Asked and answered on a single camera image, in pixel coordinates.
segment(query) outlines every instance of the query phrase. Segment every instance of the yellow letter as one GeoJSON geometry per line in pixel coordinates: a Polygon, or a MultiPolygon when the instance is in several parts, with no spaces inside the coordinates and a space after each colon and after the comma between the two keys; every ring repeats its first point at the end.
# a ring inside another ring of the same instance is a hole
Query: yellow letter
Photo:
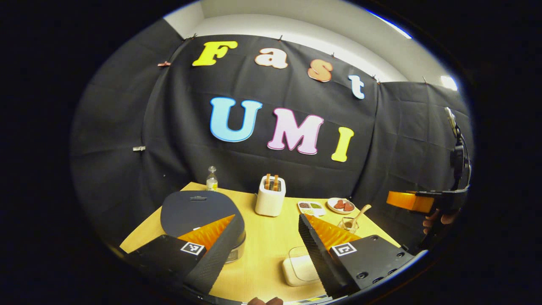
{"type": "Polygon", "coordinates": [[[198,60],[192,63],[193,66],[212,66],[216,63],[214,59],[223,58],[228,51],[228,48],[237,48],[237,41],[209,41],[204,44],[205,48],[199,56],[198,60]]]}
{"type": "Polygon", "coordinates": [[[339,127],[339,134],[339,143],[337,143],[337,149],[331,155],[331,160],[345,162],[348,144],[350,144],[350,139],[354,135],[354,132],[350,128],[339,127]]]}
{"type": "Polygon", "coordinates": [[[284,69],[288,67],[286,63],[286,52],[274,48],[265,48],[260,50],[260,55],[256,56],[254,61],[260,66],[273,66],[273,68],[284,69]]]}

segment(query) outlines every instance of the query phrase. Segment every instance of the blue letter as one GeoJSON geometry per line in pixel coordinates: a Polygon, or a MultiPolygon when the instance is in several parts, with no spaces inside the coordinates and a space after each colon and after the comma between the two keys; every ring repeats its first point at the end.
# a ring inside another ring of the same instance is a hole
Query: blue letter
{"type": "Polygon", "coordinates": [[[362,93],[363,82],[359,76],[348,75],[348,79],[352,81],[352,93],[359,99],[365,98],[365,95],[362,93]]]}
{"type": "Polygon", "coordinates": [[[214,98],[211,100],[211,133],[213,136],[226,142],[241,142],[248,139],[254,131],[256,113],[262,107],[262,103],[255,100],[244,100],[241,106],[244,108],[243,127],[233,131],[228,127],[230,109],[235,105],[231,98],[214,98]]]}

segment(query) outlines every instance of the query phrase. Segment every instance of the orange letter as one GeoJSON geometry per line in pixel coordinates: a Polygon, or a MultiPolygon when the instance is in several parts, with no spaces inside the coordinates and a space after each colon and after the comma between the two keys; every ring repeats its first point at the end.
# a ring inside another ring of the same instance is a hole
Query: orange letter
{"type": "Polygon", "coordinates": [[[228,51],[228,48],[235,49],[237,48],[237,41],[209,41],[204,44],[205,48],[203,49],[198,60],[192,63],[193,66],[212,66],[216,63],[214,59],[223,58],[228,51]]]}
{"type": "Polygon", "coordinates": [[[331,73],[333,66],[327,61],[322,59],[315,59],[311,62],[311,68],[307,71],[308,77],[319,80],[321,82],[327,82],[331,80],[331,73]]]}

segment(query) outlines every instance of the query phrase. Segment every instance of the fingers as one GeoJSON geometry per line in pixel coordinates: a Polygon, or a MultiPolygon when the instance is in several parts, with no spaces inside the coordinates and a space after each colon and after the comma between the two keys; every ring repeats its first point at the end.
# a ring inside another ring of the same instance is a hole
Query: fingers
{"type": "Polygon", "coordinates": [[[247,305],[283,305],[284,301],[278,297],[274,297],[271,300],[267,301],[267,303],[264,303],[259,298],[255,297],[252,300],[248,302],[247,305]]]}
{"type": "Polygon", "coordinates": [[[449,225],[453,223],[458,214],[459,213],[455,213],[453,215],[443,215],[441,218],[442,224],[449,225]]]}
{"type": "Polygon", "coordinates": [[[269,300],[267,303],[267,305],[283,305],[284,304],[284,301],[278,297],[274,297],[272,298],[271,300],[269,300]]]}
{"type": "Polygon", "coordinates": [[[439,211],[440,211],[439,209],[436,209],[436,211],[433,213],[433,215],[431,215],[429,217],[425,216],[425,218],[429,219],[431,221],[435,221],[437,219],[437,217],[438,217],[439,211]]]}
{"type": "Polygon", "coordinates": [[[247,305],[266,305],[266,304],[259,298],[255,297],[252,300],[250,300],[247,305]]]}

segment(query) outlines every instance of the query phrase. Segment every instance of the glass cup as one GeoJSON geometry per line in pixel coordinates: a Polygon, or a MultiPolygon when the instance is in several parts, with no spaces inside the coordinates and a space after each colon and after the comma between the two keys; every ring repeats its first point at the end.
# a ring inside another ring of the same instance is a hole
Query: glass cup
{"type": "Polygon", "coordinates": [[[347,230],[349,233],[354,234],[359,229],[358,221],[356,221],[354,227],[349,227],[349,224],[345,225],[345,223],[349,223],[350,221],[352,221],[352,219],[354,219],[354,217],[343,217],[337,226],[343,230],[347,230]]]}

